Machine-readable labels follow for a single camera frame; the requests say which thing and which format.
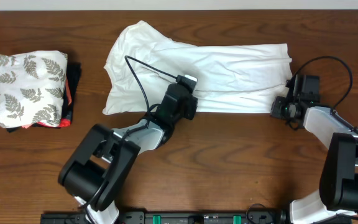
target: leaf print fabric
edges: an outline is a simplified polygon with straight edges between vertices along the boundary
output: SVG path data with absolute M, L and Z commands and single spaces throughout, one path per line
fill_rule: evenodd
M 41 96 L 41 89 L 38 88 L 38 92 L 35 92 L 35 89 L 20 89 L 20 91 L 22 92 L 22 95 L 26 98 L 29 99 L 30 101 L 32 101 L 33 103 L 36 103 L 38 101 L 41 100 L 41 98 L 43 96 Z
M 11 73 L 12 73 L 12 76 L 8 73 L 0 75 L 0 82 L 1 83 L 10 83 L 10 84 L 14 83 L 16 81 L 16 74 L 13 71 L 11 71 Z
M 63 69 L 60 68 L 60 65 L 57 62 L 46 58 L 41 58 L 41 59 L 45 62 L 48 73 L 58 76 L 58 77 L 49 78 L 50 80 L 56 82 L 58 82 L 59 80 L 61 82 L 65 81 L 65 74 L 63 72 Z
M 61 90 L 60 88 L 45 89 L 45 90 L 47 90 L 50 94 L 52 94 L 52 96 L 63 99 L 63 90 Z
M 0 55 L 0 126 L 58 126 L 66 68 L 67 55 L 59 51 Z
M 29 55 L 28 57 L 24 58 L 24 68 L 25 72 L 31 75 L 34 78 L 40 78 L 37 75 L 37 63 L 32 58 L 35 58 L 34 55 Z
M 17 117 L 19 117 L 19 119 L 21 120 L 21 116 L 23 116 L 24 114 L 24 106 L 22 106 L 16 97 L 8 95 L 8 94 L 4 94 L 5 96 L 5 106 L 6 106 L 6 110 L 8 110 L 11 113 L 14 114 L 10 114 L 7 115 L 8 118 L 14 118 L 16 119 Z

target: folded cloth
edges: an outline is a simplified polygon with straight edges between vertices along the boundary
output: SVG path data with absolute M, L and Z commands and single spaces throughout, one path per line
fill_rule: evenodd
M 58 126 L 66 67 L 67 55 L 59 51 L 0 55 L 0 126 Z
M 198 79 L 197 111 L 269 113 L 274 98 L 285 96 L 291 78 L 286 44 L 197 47 L 164 37 L 144 21 L 129 26 L 112 47 L 107 63 L 112 88 L 104 114 L 146 111 L 144 97 L 124 56 L 172 75 Z M 161 103 L 173 78 L 130 61 L 150 105 Z
M 68 63 L 67 64 L 67 74 L 66 74 L 66 83 L 65 83 L 65 93 L 63 95 L 63 105 L 62 105 L 62 118 L 60 119 L 60 124 L 57 127 L 51 127 L 47 124 L 41 122 L 30 125 L 31 127 L 44 127 L 44 128 L 62 128 L 71 125 L 73 122 L 73 112 L 74 112 L 74 99 L 75 93 L 78 86 L 78 82 L 81 77 L 81 64 L 80 63 Z M 7 128 L 6 130 L 11 133 L 20 129 L 21 127 L 16 128 Z

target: stack of folded clothes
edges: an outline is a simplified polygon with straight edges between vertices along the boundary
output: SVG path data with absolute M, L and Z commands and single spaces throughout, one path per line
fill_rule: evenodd
M 59 128 L 71 124 L 81 65 L 59 51 L 0 55 L 0 126 Z

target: wooden table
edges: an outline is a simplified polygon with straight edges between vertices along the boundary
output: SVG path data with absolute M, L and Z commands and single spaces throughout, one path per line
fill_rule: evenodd
M 313 57 L 341 57 L 354 87 L 337 109 L 358 126 L 358 11 L 0 12 L 0 54 L 60 50 L 83 69 L 69 128 L 0 128 L 0 223 L 39 223 L 44 211 L 76 210 L 57 183 L 62 165 L 95 123 L 120 128 L 140 118 L 102 114 L 111 88 L 103 69 L 108 53 L 140 20 L 195 45 L 287 43 L 293 71 Z M 335 103 L 349 83 L 334 61 L 305 71 L 320 75 L 323 103 Z M 138 157 L 117 204 L 150 211 L 285 207 L 318 188 L 325 156 L 312 134 L 268 114 L 198 113 L 180 121 L 166 145 Z

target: black cable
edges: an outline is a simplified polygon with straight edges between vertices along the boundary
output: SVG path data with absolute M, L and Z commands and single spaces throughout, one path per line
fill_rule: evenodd
M 139 63 L 141 63 L 142 65 L 145 65 L 146 67 L 149 67 L 149 68 L 151 68 L 151 69 L 153 69 L 153 70 L 155 70 L 155 71 L 158 71 L 158 72 L 160 72 L 160 73 L 162 73 L 162 74 L 164 74 L 164 75 L 168 75 L 169 77 L 172 77 L 172 78 L 175 78 L 175 79 L 176 79 L 176 77 L 174 77 L 173 75 L 171 75 L 171 74 L 169 74 L 169 73 L 167 73 L 167 72 L 163 72 L 163 71 L 161 71 L 161 70 L 159 70 L 159 69 L 157 69 L 157 68 L 154 68 L 154 67 L 151 66 L 151 65 L 147 65 L 146 63 L 144 63 L 144 62 L 142 62 L 142 61 L 140 61 L 140 60 L 137 60 L 136 58 L 133 58 L 133 57 L 128 56 L 128 55 L 125 56 L 125 61 L 127 62 L 129 69 L 131 70 L 133 76 L 135 77 L 136 82 L 137 82 L 137 84 L 138 84 L 139 87 L 140 87 L 140 90 L 142 90 L 142 93 L 143 93 L 143 96 L 144 96 L 144 100 L 145 100 L 145 102 L 146 102 L 146 107 L 147 107 L 147 112 L 146 112 L 146 113 L 147 113 L 147 114 L 150 114 L 151 111 L 152 111 L 154 108 L 160 106 L 160 104 L 154 104 L 154 105 L 152 105 L 152 106 L 149 106 L 149 101 L 148 101 L 148 99 L 147 99 L 146 92 L 144 91 L 143 86 L 142 86 L 142 84 L 140 83 L 139 79 L 137 78 L 137 75 L 136 75 L 134 69 L 132 68 L 131 64 L 129 63 L 128 59 L 134 60 L 135 62 L 139 62 Z M 119 150 L 121 149 L 122 145 L 123 145 L 124 142 L 125 142 L 125 139 L 126 139 L 128 136 L 130 136 L 132 133 L 134 133 L 134 132 L 136 132 L 136 131 L 140 131 L 140 130 L 143 130 L 143 129 L 148 128 L 148 127 L 149 127 L 149 123 L 150 123 L 150 120 L 148 119 L 148 120 L 147 120 L 147 123 L 146 123 L 145 125 L 140 126 L 140 127 L 137 127 L 137 128 L 133 128 L 133 129 L 130 129 L 130 130 L 127 130 L 127 131 L 124 133 L 124 135 L 122 136 L 122 138 L 121 138 L 121 140 L 120 140 L 120 142 L 119 142 L 117 153 L 119 153 Z M 111 172 L 114 170 L 115 165 L 116 165 L 116 163 L 115 163 L 115 164 L 112 164 L 113 167 L 110 167 L 110 169 L 107 171 L 106 177 L 109 177 L 109 176 L 111 175 Z M 97 189 L 97 191 L 92 195 L 92 197 L 91 197 L 87 202 L 85 202 L 83 205 L 79 206 L 79 208 L 85 209 L 86 215 L 89 217 L 89 220 L 91 220 L 91 223 L 92 223 L 92 224 L 94 224 L 94 221 L 92 220 L 92 218 L 91 218 L 91 216 L 90 216 L 90 214 L 89 214 L 89 212 L 88 212 L 88 210 L 87 210 L 86 208 L 87 208 L 88 205 L 90 205 L 90 204 L 93 203 L 95 200 L 97 200 L 97 198 L 99 197 L 100 193 L 107 187 L 108 183 L 109 183 L 109 181 L 107 180 L 107 178 L 105 178 L 105 179 L 103 180 L 102 184 L 101 184 L 101 185 L 99 186 L 99 188 Z
M 89 221 L 91 222 L 91 224 L 95 224 L 95 222 L 93 221 L 90 213 L 88 212 L 88 209 L 85 209 L 85 214 L 89 218 Z
M 127 59 L 127 58 L 129 58 L 129 59 L 131 59 L 131 60 L 134 60 L 135 62 L 141 63 L 142 65 L 144 65 L 144 66 L 146 66 L 146 67 L 149 67 L 149 68 L 151 68 L 152 70 L 155 70 L 155 71 L 157 71 L 157 72 L 160 72 L 160 73 L 162 73 L 162 74 L 164 74 L 164 75 L 168 75 L 169 77 L 176 79 L 176 76 L 171 75 L 171 74 L 169 74 L 169 73 L 167 73 L 167 72 L 163 72 L 163 71 L 161 71 L 161 70 L 159 70 L 159 69 L 157 69 L 157 68 L 154 68 L 154 67 L 151 66 L 151 65 L 147 65 L 146 63 L 144 63 L 144 62 L 142 62 L 142 61 L 140 61 L 140 60 L 137 60 L 136 58 L 133 58 L 133 57 L 131 57 L 131 56 L 126 55 L 126 56 L 125 56 L 125 59 Z
M 134 77 L 135 77 L 135 79 L 136 79 L 136 82 L 137 82 L 137 84 L 138 84 L 139 87 L 140 87 L 140 90 L 142 90 L 144 100 L 146 101 L 147 110 L 149 110 L 150 106 L 149 106 L 149 100 L 147 99 L 147 96 L 146 96 L 146 92 L 144 91 L 142 84 L 140 84 L 140 81 L 139 81 L 139 79 L 137 78 L 137 75 L 136 75 L 134 69 L 132 68 L 131 64 L 129 63 L 128 59 L 133 59 L 133 60 L 134 60 L 134 58 L 129 57 L 129 56 L 127 55 L 127 56 L 125 56 L 125 61 L 127 62 L 128 67 L 129 67 L 129 69 L 131 70 L 132 74 L 134 75 Z
M 248 208 L 248 210 L 246 211 L 246 219 L 247 219 L 251 224 L 256 224 L 256 223 L 255 223 L 254 221 L 252 221 L 252 219 L 249 218 L 249 216 L 248 216 L 248 211 L 251 210 L 251 208 L 254 207 L 254 206 L 256 206 L 256 205 L 261 206 L 262 208 L 266 208 L 265 205 L 262 205 L 261 203 L 252 204 L 252 205 Z M 267 211 L 267 213 L 270 215 L 270 217 L 272 217 L 272 221 L 273 221 L 273 223 L 274 223 L 275 220 L 274 220 L 273 215 L 272 215 L 269 211 Z
M 132 68 L 131 63 L 129 63 L 128 59 L 131 59 L 131 60 L 134 60 L 135 62 L 141 63 L 142 65 L 144 65 L 144 66 L 146 66 L 146 67 L 149 67 L 149 68 L 151 68 L 152 70 L 155 70 L 155 71 L 157 71 L 157 72 L 160 72 L 160 73 L 162 73 L 162 74 L 164 74 L 164 75 L 167 75 L 167 76 L 169 76 L 169 77 L 172 77 L 172 78 L 174 78 L 174 79 L 176 79 L 176 77 L 173 76 L 173 75 L 171 75 L 171 74 L 169 74 L 169 73 L 167 73 L 167 72 L 163 72 L 163 71 L 161 71 L 161 70 L 159 70 L 159 69 L 157 69 L 157 68 L 154 68 L 154 67 L 151 66 L 151 65 L 147 65 L 146 63 L 144 63 L 144 62 L 142 62 L 142 61 L 140 61 L 140 60 L 137 60 L 136 58 L 133 58 L 133 57 L 131 57 L 131 56 L 126 55 L 124 58 L 125 58 L 125 61 L 126 61 L 127 64 L 128 64 L 129 69 L 131 70 L 133 76 L 135 77 L 135 80 L 136 80 L 137 84 L 139 85 L 140 90 L 141 90 L 142 93 L 143 93 L 144 100 L 146 101 L 147 113 L 150 114 L 150 112 L 152 111 L 152 109 L 150 110 L 149 100 L 147 99 L 146 92 L 144 91 L 143 86 L 142 86 L 142 84 L 140 83 L 140 80 L 137 78 L 137 75 L 136 75 L 134 69 Z
M 345 92 L 345 94 L 342 96 L 342 98 L 331 108 L 331 113 L 335 110 L 336 106 L 339 105 L 345 98 L 346 96 L 349 94 L 349 92 L 352 89 L 352 85 L 353 85 L 353 74 L 352 74 L 352 70 L 350 69 L 350 67 L 347 65 L 347 63 L 345 63 L 342 59 L 334 57 L 334 56 L 320 56 L 320 57 L 316 57 L 313 58 L 309 61 L 307 61 L 306 63 L 304 63 L 294 74 L 293 76 L 295 77 L 305 66 L 307 66 L 309 63 L 314 62 L 316 60 L 320 60 L 320 59 L 333 59 L 333 60 L 337 60 L 338 62 L 340 62 L 347 70 L 347 72 L 349 73 L 349 88 L 347 89 L 347 91 Z

